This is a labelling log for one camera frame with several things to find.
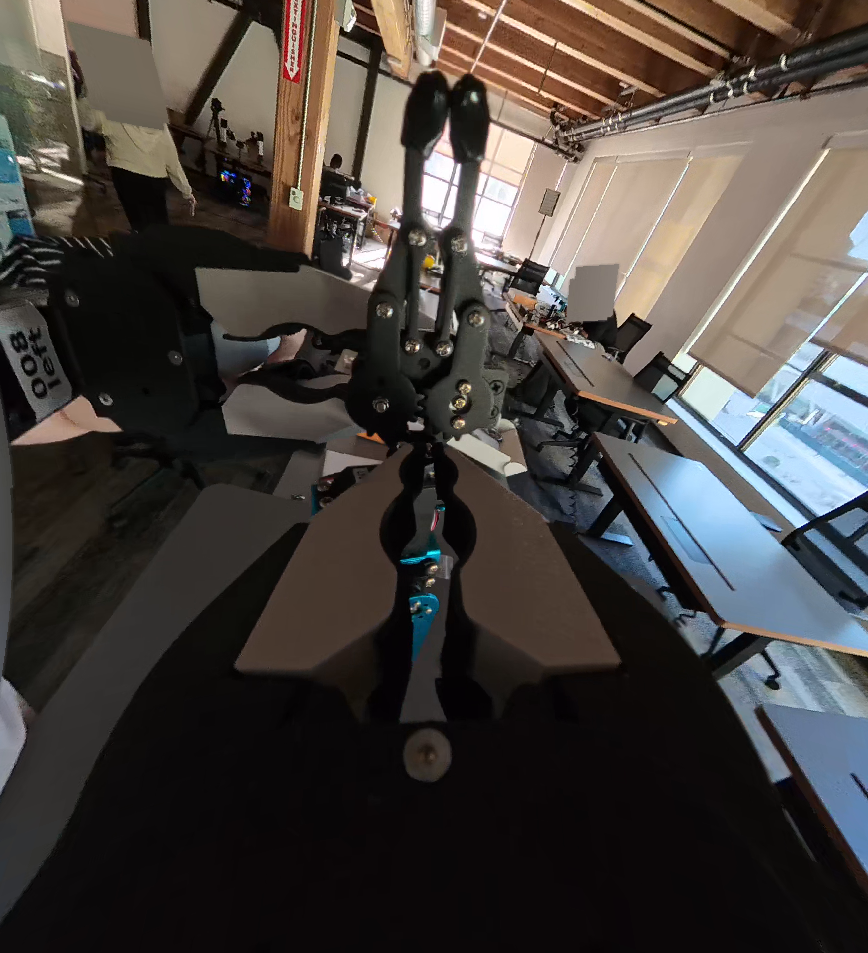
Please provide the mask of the wooden support post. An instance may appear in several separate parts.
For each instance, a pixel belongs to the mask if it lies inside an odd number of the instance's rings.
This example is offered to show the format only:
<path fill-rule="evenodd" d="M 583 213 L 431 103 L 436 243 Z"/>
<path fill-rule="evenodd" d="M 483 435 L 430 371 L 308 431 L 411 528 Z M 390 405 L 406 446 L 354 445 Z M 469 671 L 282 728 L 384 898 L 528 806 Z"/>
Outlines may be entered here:
<path fill-rule="evenodd" d="M 311 251 L 340 27 L 335 1 L 307 1 L 300 83 L 281 76 L 282 26 L 276 38 L 278 81 L 268 242 L 287 252 Z"/>

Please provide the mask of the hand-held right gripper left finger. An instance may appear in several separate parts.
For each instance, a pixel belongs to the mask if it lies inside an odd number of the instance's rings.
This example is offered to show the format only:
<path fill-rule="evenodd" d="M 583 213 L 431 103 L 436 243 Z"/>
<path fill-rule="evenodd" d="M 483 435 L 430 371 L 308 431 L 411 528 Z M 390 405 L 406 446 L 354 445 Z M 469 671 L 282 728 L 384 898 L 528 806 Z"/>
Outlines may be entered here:
<path fill-rule="evenodd" d="M 245 675 L 338 689 L 356 715 L 398 721 L 412 669 L 416 449 L 394 452 L 304 526 L 236 661 Z"/>

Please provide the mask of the grey desk with slot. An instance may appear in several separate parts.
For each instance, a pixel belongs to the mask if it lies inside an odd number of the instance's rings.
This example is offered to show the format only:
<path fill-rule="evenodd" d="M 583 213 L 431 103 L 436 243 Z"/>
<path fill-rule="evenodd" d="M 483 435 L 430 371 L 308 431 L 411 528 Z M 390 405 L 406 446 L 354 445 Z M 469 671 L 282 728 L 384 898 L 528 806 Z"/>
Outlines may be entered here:
<path fill-rule="evenodd" d="M 868 719 L 773 704 L 756 715 L 868 897 Z"/>
<path fill-rule="evenodd" d="M 616 360 L 581 343 L 537 331 L 542 360 L 558 383 L 555 388 L 606 413 L 607 435 L 632 437 L 634 423 L 668 427 L 678 417 L 636 382 Z"/>
<path fill-rule="evenodd" d="M 589 534 L 619 514 L 648 546 L 680 604 L 731 641 L 705 655 L 716 679 L 774 641 L 868 659 L 868 632 L 701 462 L 594 434 L 612 497 Z"/>

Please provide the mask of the dark desk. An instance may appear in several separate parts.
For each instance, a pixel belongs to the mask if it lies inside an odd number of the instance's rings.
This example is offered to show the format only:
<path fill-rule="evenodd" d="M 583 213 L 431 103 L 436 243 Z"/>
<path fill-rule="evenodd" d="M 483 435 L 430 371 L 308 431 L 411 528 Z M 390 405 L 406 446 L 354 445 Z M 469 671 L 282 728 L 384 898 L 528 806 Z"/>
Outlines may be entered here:
<path fill-rule="evenodd" d="M 0 796 L 0 951 L 553 951 L 525 782 L 333 688 L 237 672 L 308 523 L 202 492 L 35 722 Z"/>

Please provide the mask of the person's left hand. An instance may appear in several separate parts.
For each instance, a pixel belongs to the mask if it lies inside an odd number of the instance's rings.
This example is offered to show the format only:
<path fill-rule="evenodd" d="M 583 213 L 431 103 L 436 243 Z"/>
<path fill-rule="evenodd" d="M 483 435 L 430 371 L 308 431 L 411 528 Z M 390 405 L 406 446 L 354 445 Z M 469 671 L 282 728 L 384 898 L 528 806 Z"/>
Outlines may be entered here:
<path fill-rule="evenodd" d="M 14 447 L 62 443 L 89 434 L 122 433 L 118 424 L 98 415 L 85 397 L 71 400 L 26 433 L 10 441 Z"/>

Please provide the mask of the beige roller window blind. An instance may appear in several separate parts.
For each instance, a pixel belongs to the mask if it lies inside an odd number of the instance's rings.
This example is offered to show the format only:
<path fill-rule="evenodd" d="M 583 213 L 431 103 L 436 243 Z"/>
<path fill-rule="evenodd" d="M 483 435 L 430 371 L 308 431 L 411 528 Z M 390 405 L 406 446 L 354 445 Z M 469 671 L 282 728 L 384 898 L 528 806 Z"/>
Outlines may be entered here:
<path fill-rule="evenodd" d="M 552 269 L 570 281 L 576 270 L 617 265 L 618 285 L 631 272 L 678 184 L 689 157 L 607 157 L 594 161 L 559 237 Z"/>
<path fill-rule="evenodd" d="M 743 160 L 737 150 L 690 157 L 629 265 L 618 290 L 619 318 L 649 318 Z"/>
<path fill-rule="evenodd" d="M 689 355 L 750 398 L 806 342 L 868 367 L 868 136 L 828 142 Z"/>

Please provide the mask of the silver spiral air duct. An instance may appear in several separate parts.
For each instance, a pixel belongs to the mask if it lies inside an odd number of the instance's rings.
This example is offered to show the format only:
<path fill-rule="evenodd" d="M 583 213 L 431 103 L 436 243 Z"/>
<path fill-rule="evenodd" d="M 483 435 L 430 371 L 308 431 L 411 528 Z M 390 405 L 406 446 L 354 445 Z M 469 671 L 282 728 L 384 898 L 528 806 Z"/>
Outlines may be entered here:
<path fill-rule="evenodd" d="M 425 67 L 433 65 L 440 55 L 446 30 L 447 12 L 436 1 L 413 1 L 415 15 L 415 54 Z"/>

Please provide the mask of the blue and black toy robot arm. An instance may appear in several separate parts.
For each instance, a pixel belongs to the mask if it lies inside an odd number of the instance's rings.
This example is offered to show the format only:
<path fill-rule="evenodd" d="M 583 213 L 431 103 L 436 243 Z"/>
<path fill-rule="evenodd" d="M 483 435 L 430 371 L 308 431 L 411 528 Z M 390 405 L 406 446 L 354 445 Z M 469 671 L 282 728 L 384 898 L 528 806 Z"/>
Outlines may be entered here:
<path fill-rule="evenodd" d="M 508 374 L 486 365 L 491 312 L 483 299 L 473 239 L 476 187 L 491 117 L 484 84 L 467 73 L 453 86 L 438 71 L 420 75 L 401 129 L 405 149 L 403 218 L 393 250 L 370 295 L 366 336 L 346 410 L 390 448 L 407 443 L 401 481 L 407 514 L 428 465 L 444 505 L 444 537 L 467 561 L 475 519 L 457 496 L 459 465 L 447 441 L 500 419 Z M 425 164 L 446 127 L 460 182 L 453 217 L 439 233 L 422 209 Z"/>

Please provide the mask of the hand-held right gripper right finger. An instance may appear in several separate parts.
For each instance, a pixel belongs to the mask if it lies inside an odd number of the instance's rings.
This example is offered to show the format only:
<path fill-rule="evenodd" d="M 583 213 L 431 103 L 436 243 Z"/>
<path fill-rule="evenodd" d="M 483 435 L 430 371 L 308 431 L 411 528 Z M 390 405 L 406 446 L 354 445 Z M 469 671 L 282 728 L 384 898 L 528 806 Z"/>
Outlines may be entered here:
<path fill-rule="evenodd" d="M 618 651 L 544 517 L 458 451 L 434 458 L 454 556 L 436 686 L 447 719 L 492 719 L 522 688 L 612 675 Z"/>

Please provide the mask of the black ceiling pipes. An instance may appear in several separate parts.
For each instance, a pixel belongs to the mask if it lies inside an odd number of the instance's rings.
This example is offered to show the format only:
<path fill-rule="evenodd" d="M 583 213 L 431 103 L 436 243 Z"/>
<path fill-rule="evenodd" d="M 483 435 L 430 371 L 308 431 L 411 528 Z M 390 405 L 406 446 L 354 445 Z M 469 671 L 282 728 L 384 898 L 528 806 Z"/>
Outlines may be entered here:
<path fill-rule="evenodd" d="M 640 107 L 556 126 L 546 147 L 578 162 L 588 143 L 603 138 L 853 89 L 868 89 L 868 23 Z"/>

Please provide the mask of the black white striped cloth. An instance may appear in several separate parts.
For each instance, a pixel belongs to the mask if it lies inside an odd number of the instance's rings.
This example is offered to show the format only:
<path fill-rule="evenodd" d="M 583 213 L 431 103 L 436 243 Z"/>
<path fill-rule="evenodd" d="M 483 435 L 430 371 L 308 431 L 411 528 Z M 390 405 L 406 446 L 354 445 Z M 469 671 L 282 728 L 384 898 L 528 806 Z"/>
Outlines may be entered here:
<path fill-rule="evenodd" d="M 17 235 L 0 261 L 0 290 L 45 291 L 68 259 L 113 255 L 112 244 L 105 237 Z"/>

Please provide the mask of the red and white wall sign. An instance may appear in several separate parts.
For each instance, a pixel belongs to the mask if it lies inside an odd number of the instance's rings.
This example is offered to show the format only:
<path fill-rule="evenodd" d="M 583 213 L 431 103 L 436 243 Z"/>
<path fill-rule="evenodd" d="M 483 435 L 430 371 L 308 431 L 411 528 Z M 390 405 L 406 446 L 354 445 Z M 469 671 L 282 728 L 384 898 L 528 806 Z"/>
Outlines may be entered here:
<path fill-rule="evenodd" d="M 281 76 L 291 84 L 300 83 L 305 58 L 307 1 L 282 2 Z"/>

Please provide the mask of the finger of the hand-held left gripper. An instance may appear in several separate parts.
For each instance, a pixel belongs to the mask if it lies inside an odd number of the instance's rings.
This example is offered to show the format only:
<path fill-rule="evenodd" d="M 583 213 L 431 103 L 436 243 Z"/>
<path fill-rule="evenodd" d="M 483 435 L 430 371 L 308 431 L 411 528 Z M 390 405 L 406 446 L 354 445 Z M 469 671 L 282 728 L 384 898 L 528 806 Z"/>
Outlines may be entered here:
<path fill-rule="evenodd" d="M 295 272 L 195 268 L 200 304 L 224 340 L 248 344 L 310 331 L 330 350 L 366 343 L 369 292 L 310 266 Z"/>
<path fill-rule="evenodd" d="M 221 410 L 231 435 L 315 444 L 357 435 L 345 404 L 351 376 L 318 374 L 305 361 L 263 364 L 237 378 Z"/>

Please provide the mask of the black office chair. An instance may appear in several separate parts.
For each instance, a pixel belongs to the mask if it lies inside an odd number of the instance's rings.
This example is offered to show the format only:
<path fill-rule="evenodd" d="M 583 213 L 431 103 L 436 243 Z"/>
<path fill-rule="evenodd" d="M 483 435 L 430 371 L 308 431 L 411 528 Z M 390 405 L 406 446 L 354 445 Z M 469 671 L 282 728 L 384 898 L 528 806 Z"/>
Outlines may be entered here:
<path fill-rule="evenodd" d="M 670 357 L 658 352 L 633 379 L 654 398 L 667 403 L 678 396 L 690 376 L 691 372 L 679 368 Z"/>
<path fill-rule="evenodd" d="M 790 531 L 782 545 L 845 609 L 868 608 L 868 490 Z"/>
<path fill-rule="evenodd" d="M 630 351 L 648 334 L 652 325 L 635 313 L 630 314 L 617 327 L 615 341 L 608 346 L 610 352 L 614 354 L 618 363 L 625 362 Z"/>
<path fill-rule="evenodd" d="M 504 292 L 521 292 L 536 297 L 547 279 L 549 266 L 524 259 L 514 275 L 506 281 Z"/>

